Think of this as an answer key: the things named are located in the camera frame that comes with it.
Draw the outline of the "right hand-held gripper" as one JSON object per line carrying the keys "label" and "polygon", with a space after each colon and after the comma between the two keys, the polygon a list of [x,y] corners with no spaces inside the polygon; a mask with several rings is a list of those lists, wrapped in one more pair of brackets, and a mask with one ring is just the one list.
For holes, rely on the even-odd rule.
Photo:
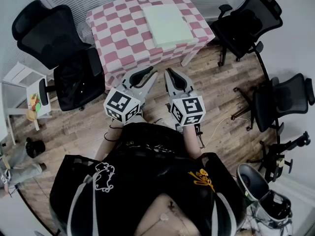
{"label": "right hand-held gripper", "polygon": [[202,96],[197,94],[190,77],[177,69],[166,69],[164,80],[168,98],[168,111],[178,126],[200,124],[206,111]]}

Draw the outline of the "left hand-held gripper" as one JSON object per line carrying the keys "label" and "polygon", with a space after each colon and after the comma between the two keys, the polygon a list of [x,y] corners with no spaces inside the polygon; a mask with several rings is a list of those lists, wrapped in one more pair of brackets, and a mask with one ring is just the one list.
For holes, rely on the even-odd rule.
{"label": "left hand-held gripper", "polygon": [[158,72],[151,73],[152,70],[153,66],[129,70],[123,76],[122,83],[111,88],[103,104],[110,118],[125,124],[140,111],[158,77]]}

